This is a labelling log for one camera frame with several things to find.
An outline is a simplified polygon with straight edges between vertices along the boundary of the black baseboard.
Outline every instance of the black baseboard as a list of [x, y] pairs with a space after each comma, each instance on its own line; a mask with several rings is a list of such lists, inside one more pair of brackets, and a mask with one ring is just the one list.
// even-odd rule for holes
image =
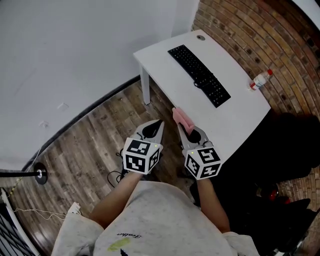
[[[115, 88], [105, 96], [98, 99], [96, 102], [88, 106], [85, 110], [83, 110], [80, 114], [78, 114], [75, 118], [73, 118], [70, 122], [68, 122], [64, 127], [62, 127], [60, 130], [58, 130], [46, 143], [43, 144], [41, 147], [41, 150], [39, 152], [39, 155], [45, 151], [52, 142], [54, 142], [61, 134], [63, 134], [66, 130], [68, 130], [71, 126], [73, 126], [76, 122], [78, 122], [81, 118], [83, 118], [86, 114], [94, 110], [96, 107], [101, 105], [103, 102], [111, 98], [112, 96], [116, 95], [117, 93], [121, 92], [128, 86], [134, 84], [135, 82], [140, 80], [140, 75], [137, 75], [136, 77], [130, 79], [129, 81], [125, 82], [124, 84], [120, 85], [119, 87]], [[37, 156], [38, 151], [31, 157], [31, 159], [24, 165], [22, 168], [22, 172], [25, 172], [27, 168], [32, 164], [35, 157]]]

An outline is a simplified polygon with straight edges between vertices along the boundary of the yellow patch on shirt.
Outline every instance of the yellow patch on shirt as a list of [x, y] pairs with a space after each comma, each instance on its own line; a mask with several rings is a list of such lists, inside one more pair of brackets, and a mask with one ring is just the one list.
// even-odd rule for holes
[[130, 238], [128, 238], [128, 237], [123, 238], [123, 239], [118, 240], [118, 241], [114, 242], [113, 244], [111, 244], [108, 248], [108, 251], [115, 252], [115, 251], [119, 250], [121, 247], [123, 247], [129, 243], [130, 243]]

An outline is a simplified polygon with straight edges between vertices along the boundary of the wooden floor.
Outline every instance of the wooden floor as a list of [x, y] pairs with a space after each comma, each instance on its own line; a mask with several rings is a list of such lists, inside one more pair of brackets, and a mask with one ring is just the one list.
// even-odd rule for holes
[[[123, 148], [126, 138], [137, 126], [155, 119], [165, 121], [164, 148], [163, 157], [152, 173], [159, 181], [187, 192], [188, 180], [177, 177], [184, 159], [177, 126], [172, 120], [173, 105], [152, 81], [150, 85], [149, 105], [143, 103], [141, 85], [137, 82], [63, 133], [38, 159], [48, 169], [48, 182], [42, 186], [32, 177], [23, 178], [10, 197], [14, 208], [66, 213], [73, 202], [78, 202], [82, 214], [88, 215], [112, 189], [107, 175], [122, 169], [122, 160], [116, 152]], [[117, 175], [113, 174], [111, 182], [116, 184]], [[9, 191], [15, 181], [16, 178], [2, 178], [0, 187]], [[35, 212], [18, 211], [17, 215], [34, 243], [50, 255], [63, 221], [56, 217], [44, 220]], [[319, 227], [317, 219], [312, 225], [313, 235]], [[315, 246], [311, 242], [315, 240], [304, 242], [306, 251]]]

